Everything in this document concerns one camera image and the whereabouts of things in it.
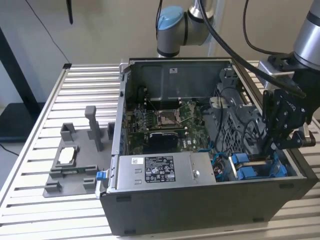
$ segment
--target floor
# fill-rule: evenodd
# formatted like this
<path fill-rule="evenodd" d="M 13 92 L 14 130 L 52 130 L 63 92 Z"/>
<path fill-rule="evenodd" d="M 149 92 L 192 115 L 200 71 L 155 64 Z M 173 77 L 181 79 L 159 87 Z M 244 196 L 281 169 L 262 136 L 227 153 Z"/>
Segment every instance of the floor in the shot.
<path fill-rule="evenodd" d="M 0 115 L 3 112 L 3 108 L 0 108 Z M 19 143 L 1 143 L 6 149 L 19 154 L 24 147 L 24 142 Z M 5 151 L 0 147 L 0 189 L 4 185 L 13 165 L 17 160 L 17 156 Z"/>

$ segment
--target power supply label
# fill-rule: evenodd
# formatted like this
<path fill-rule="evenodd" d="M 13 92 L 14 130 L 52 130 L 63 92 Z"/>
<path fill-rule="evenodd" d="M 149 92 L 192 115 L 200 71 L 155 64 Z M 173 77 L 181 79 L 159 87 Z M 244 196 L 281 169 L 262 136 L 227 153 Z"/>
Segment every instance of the power supply label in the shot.
<path fill-rule="evenodd" d="M 147 156 L 144 158 L 144 167 L 148 184 L 176 181 L 173 156 Z"/>

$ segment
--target motherboard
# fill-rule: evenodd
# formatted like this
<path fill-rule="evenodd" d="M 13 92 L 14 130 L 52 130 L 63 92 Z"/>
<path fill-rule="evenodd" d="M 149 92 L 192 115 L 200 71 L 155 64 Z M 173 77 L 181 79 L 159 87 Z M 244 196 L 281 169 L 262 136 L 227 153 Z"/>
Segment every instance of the motherboard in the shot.
<path fill-rule="evenodd" d="M 212 146 L 200 107 L 191 100 L 137 104 L 126 113 L 129 154 L 209 152 Z"/>

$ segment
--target wire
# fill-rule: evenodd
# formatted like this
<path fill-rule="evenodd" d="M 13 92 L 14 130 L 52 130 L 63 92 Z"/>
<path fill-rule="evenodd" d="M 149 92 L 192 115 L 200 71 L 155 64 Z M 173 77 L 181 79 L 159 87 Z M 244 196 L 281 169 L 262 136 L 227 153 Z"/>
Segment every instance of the wire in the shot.
<path fill-rule="evenodd" d="M 245 139 L 245 135 L 246 135 L 246 130 L 247 130 L 247 128 L 248 128 L 248 126 L 249 126 L 249 124 L 250 124 L 251 122 L 255 122 L 255 120 L 254 120 L 254 119 L 250 119 L 250 120 L 245 124 L 245 126 L 244 126 L 244 128 L 243 128 L 243 134 L 242 134 L 242 136 L 241 136 L 242 148 L 246 148 L 247 151 L 248 151 L 248 149 L 247 149 L 247 147 L 245 146 L 244 139 Z"/>
<path fill-rule="evenodd" d="M 216 155 L 214 155 L 211 164 L 214 165 L 217 157 L 218 157 L 219 155 L 223 155 L 223 154 L 225 154 L 225 153 L 224 153 L 224 152 L 218 152 Z"/>
<path fill-rule="evenodd" d="M 268 50 L 261 49 L 261 48 L 259 48 L 259 47 L 254 46 L 254 45 L 249 41 L 248 35 L 247 35 L 247 27 L 246 27 L 246 16 L 247 16 L 248 3 L 249 3 L 249 0 L 246 0 L 246 1 L 245 1 L 245 4 L 244 4 L 243 17 L 242 17 L 243 35 L 244 35 L 244 39 L 245 39 L 246 43 L 249 45 L 250 48 L 252 48 L 253 50 L 256 50 L 256 51 L 259 52 L 259 53 L 269 54 L 269 55 L 283 54 L 282 52 L 268 51 Z"/>
<path fill-rule="evenodd" d="M 210 141 L 209 146 L 208 146 L 208 149 L 199 149 L 199 150 L 198 150 L 198 153 L 207 153 L 207 152 L 210 152 L 212 148 L 213 148 L 213 144 L 212 144 L 212 141 Z"/>
<path fill-rule="evenodd" d="M 282 81 L 278 81 L 272 76 L 268 75 L 267 73 L 261 71 L 260 69 L 254 67 L 250 63 L 248 63 L 246 60 L 244 60 L 240 55 L 238 55 L 230 46 L 220 37 L 220 35 L 216 32 L 216 30 L 211 26 L 211 23 L 207 17 L 207 14 L 205 12 L 204 5 L 201 0 L 198 0 L 199 6 L 200 6 L 200 12 L 202 15 L 202 18 L 204 20 L 204 24 L 206 25 L 209 33 L 214 37 L 214 39 L 221 45 L 221 47 L 232 57 L 236 62 L 241 64 L 243 67 L 251 71 L 257 76 L 260 76 L 267 82 L 295 95 L 300 98 L 306 97 L 306 94 L 301 91 L 297 86 L 295 85 L 288 85 Z"/>
<path fill-rule="evenodd" d="M 11 154 L 14 154 L 14 155 L 16 155 L 16 156 L 19 156 L 18 153 L 15 153 L 14 151 L 10 151 L 10 150 L 6 149 L 2 144 L 0 144 L 0 147 L 2 147 L 3 150 L 5 150 L 5 151 L 7 151 L 7 152 L 9 152 L 9 153 L 11 153 Z"/>
<path fill-rule="evenodd" d="M 156 39 L 158 39 L 158 25 L 159 25 L 160 13 L 162 8 L 162 2 L 163 0 L 159 1 L 158 11 L 156 12 L 156 17 L 155 17 L 155 38 Z"/>
<path fill-rule="evenodd" d="M 66 57 L 66 55 L 64 54 L 64 52 L 60 49 L 60 47 L 56 44 L 55 40 L 53 39 L 53 37 L 51 36 L 50 32 L 48 31 L 48 29 L 46 28 L 46 26 L 44 25 L 44 23 L 41 21 L 41 19 L 38 17 L 38 15 L 36 14 L 35 10 L 32 8 L 32 6 L 30 5 L 30 3 L 28 2 L 28 0 L 25 0 L 25 2 L 29 5 L 30 9 L 32 10 L 33 14 L 36 16 L 36 18 L 39 20 L 39 22 L 42 24 L 42 26 L 44 27 L 44 29 L 46 30 L 46 32 L 49 34 L 52 42 L 54 43 L 54 45 L 59 49 L 59 51 L 62 53 L 62 55 L 64 56 L 65 60 L 70 63 L 69 59 Z"/>

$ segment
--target white label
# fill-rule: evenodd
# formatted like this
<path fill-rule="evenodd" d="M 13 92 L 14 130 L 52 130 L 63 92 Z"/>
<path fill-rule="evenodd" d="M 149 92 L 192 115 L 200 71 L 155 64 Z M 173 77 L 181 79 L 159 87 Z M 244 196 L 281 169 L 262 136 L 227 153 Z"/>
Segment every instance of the white label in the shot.
<path fill-rule="evenodd" d="M 176 67 L 169 69 L 169 73 L 170 73 L 170 74 L 176 74 L 177 72 L 178 72 L 178 68 L 176 68 Z"/>
<path fill-rule="evenodd" d="M 144 158 L 143 157 L 133 157 L 131 164 L 144 164 Z"/>

